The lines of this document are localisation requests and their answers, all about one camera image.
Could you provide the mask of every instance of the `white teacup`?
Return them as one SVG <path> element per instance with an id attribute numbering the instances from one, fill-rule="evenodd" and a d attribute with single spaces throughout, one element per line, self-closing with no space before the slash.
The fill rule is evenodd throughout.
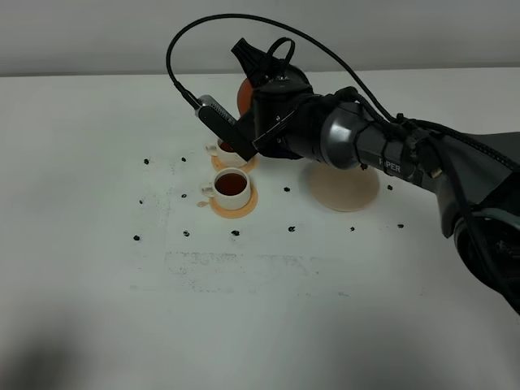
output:
<path id="1" fill-rule="evenodd" d="M 243 180 L 235 176 L 223 179 L 229 175 L 239 175 Z M 224 168 L 215 174 L 210 183 L 201 186 L 201 192 L 202 195 L 214 198 L 223 209 L 238 210 L 251 198 L 251 180 L 247 173 L 238 168 Z"/>
<path id="2" fill-rule="evenodd" d="M 245 161 L 237 153 L 227 152 L 226 150 L 223 150 L 221 148 L 222 144 L 223 141 L 218 140 L 214 144 L 206 145 L 206 152 L 208 152 L 212 156 L 217 156 L 220 162 L 224 164 L 226 167 L 243 167 L 245 164 L 247 164 L 247 161 Z"/>

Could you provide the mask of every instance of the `cup handle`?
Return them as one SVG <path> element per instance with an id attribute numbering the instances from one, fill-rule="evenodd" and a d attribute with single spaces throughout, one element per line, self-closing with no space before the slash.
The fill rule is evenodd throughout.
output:
<path id="1" fill-rule="evenodd" d="M 206 152 L 210 156 L 216 156 L 217 155 L 217 145 L 216 144 L 208 144 L 208 145 L 206 145 Z"/>
<path id="2" fill-rule="evenodd" d="M 205 183 L 201 186 L 201 193 L 205 197 L 215 197 L 215 192 L 213 191 L 213 186 L 211 183 Z"/>

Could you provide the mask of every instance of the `tea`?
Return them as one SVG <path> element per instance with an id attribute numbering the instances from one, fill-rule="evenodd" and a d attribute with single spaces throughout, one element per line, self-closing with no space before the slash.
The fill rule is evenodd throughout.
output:
<path id="1" fill-rule="evenodd" d="M 224 152 L 228 152 L 228 153 L 234 153 L 235 152 L 235 150 L 233 150 L 233 148 L 227 142 L 223 142 L 222 144 L 219 145 L 219 147 Z"/>
<path id="2" fill-rule="evenodd" d="M 217 191 L 229 197 L 238 195 L 245 190 L 246 186 L 247 180 L 238 173 L 228 173 L 227 175 L 220 176 L 214 184 Z"/>

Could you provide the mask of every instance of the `black cable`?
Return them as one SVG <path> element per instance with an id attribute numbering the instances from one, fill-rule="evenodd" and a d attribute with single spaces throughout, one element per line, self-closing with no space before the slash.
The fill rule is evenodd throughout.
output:
<path id="1" fill-rule="evenodd" d="M 466 228 L 468 234 L 470 236 L 471 242 L 473 246 L 484 264 L 484 270 L 488 272 L 488 274 L 492 277 L 492 280 L 495 282 L 496 287 L 500 294 L 505 298 L 505 300 L 513 307 L 513 309 L 520 313 L 520 306 L 518 305 L 518 300 L 515 298 L 509 285 L 504 281 L 501 276 L 500 271 L 498 270 L 496 264 L 491 259 L 491 254 L 489 253 L 488 243 L 486 242 L 485 237 L 477 226 L 477 222 L 475 221 L 475 217 L 471 211 L 471 207 L 466 200 L 466 195 L 464 194 L 464 189 L 461 184 L 461 180 L 457 174 L 455 167 L 451 161 L 451 158 L 444 151 L 444 146 L 440 141 L 436 140 L 433 136 L 429 136 L 428 140 L 434 146 L 435 151 L 437 152 L 439 159 L 442 163 L 442 169 L 444 173 L 449 178 L 449 181 L 452 185 L 453 195 L 455 196 L 455 200 L 457 202 L 458 208 L 461 212 L 461 216 L 466 223 Z"/>
<path id="2" fill-rule="evenodd" d="M 193 96 L 191 92 L 189 92 L 175 77 L 173 70 L 171 69 L 171 52 L 173 51 L 173 47 L 177 43 L 177 41 L 182 37 L 188 30 L 194 28 L 195 26 L 198 26 L 199 24 L 203 24 L 205 22 L 209 22 L 211 20 L 221 20 L 221 19 L 246 19 L 246 20 L 256 20 L 258 22 L 263 22 L 266 24 L 270 24 L 272 26 L 276 26 L 278 28 L 282 28 L 286 31 L 289 31 L 293 34 L 298 35 L 299 37 L 302 37 L 303 39 L 307 40 L 308 42 L 312 43 L 316 47 L 318 47 L 320 50 L 322 50 L 324 53 L 328 54 L 330 57 L 332 57 L 337 63 L 339 63 L 349 74 L 350 76 L 356 81 L 356 83 L 361 87 L 363 92 L 368 96 L 368 98 L 374 103 L 374 106 L 379 110 L 381 114 L 389 121 L 392 122 L 395 120 L 389 113 L 384 109 L 384 107 L 381 105 L 381 103 L 378 102 L 378 100 L 375 98 L 374 94 L 368 89 L 368 87 L 363 83 L 363 81 L 359 78 L 358 75 L 354 72 L 354 70 L 345 62 L 343 61 L 336 53 L 334 53 L 332 50 L 328 49 L 325 45 L 320 43 L 319 41 L 316 41 L 313 37 L 305 34 L 304 32 L 301 32 L 300 30 L 290 27 L 287 24 L 283 24 L 280 22 L 276 22 L 274 20 L 263 18 L 261 16 L 255 16 L 255 15 L 246 15 L 246 14 L 220 14 L 220 15 L 212 15 L 212 16 L 206 16 L 204 18 L 200 18 L 198 20 L 193 21 L 192 23 L 188 24 L 186 27 L 182 28 L 171 40 L 170 45 L 168 46 L 167 52 L 166 52 L 166 69 L 168 72 L 168 75 L 171 78 L 171 81 L 173 82 L 174 86 L 179 90 L 181 95 L 188 101 L 188 103 L 193 108 L 200 107 L 201 103 L 198 101 L 196 97 Z"/>
<path id="3" fill-rule="evenodd" d="M 363 95 L 355 92 L 352 93 L 352 96 L 355 100 L 359 102 L 366 110 L 368 115 L 379 125 L 381 126 L 380 131 L 384 134 L 385 138 L 391 141 L 394 138 L 404 140 L 408 136 L 408 132 L 397 123 L 390 123 L 371 106 L 371 104 L 365 99 Z"/>
<path id="4" fill-rule="evenodd" d="M 478 150 L 480 153 L 486 154 L 488 157 L 493 158 L 494 160 L 496 160 L 512 172 L 520 171 L 520 165 L 513 161 L 511 158 L 503 155 L 497 150 L 494 150 L 492 147 L 475 140 L 467 134 L 458 132 L 457 130 L 453 130 L 452 128 L 443 126 L 442 124 L 428 122 L 426 120 L 411 119 L 410 121 L 414 124 L 417 124 L 420 128 L 427 128 L 435 132 L 439 132 L 441 134 L 452 137 L 460 142 L 463 142 L 468 146 L 471 146 L 472 148 Z"/>

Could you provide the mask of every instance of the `beige round base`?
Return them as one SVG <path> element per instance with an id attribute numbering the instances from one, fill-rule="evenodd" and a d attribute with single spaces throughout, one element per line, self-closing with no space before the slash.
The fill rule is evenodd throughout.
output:
<path id="1" fill-rule="evenodd" d="M 217 156 L 211 156 L 211 165 L 213 165 L 213 168 L 216 171 L 222 171 L 224 168 L 229 168 L 229 167 L 225 166 L 224 164 L 222 164 Z M 256 168 L 257 165 L 258 165 L 258 156 L 254 156 L 247 162 L 247 164 L 245 164 L 243 167 L 239 167 L 238 169 L 247 173 L 249 171 L 252 171 L 254 168 Z"/>
<path id="2" fill-rule="evenodd" d="M 315 163 L 307 178 L 309 190 L 318 202 L 336 211 L 359 211 L 370 205 L 379 192 L 374 168 L 341 171 Z"/>
<path id="3" fill-rule="evenodd" d="M 247 202 L 247 204 L 238 210 L 227 210 L 220 207 L 214 198 L 210 198 L 210 206 L 213 211 L 220 215 L 223 218 L 236 219 L 245 217 L 251 211 L 254 210 L 258 203 L 258 192 L 254 185 L 251 184 L 251 199 Z"/>

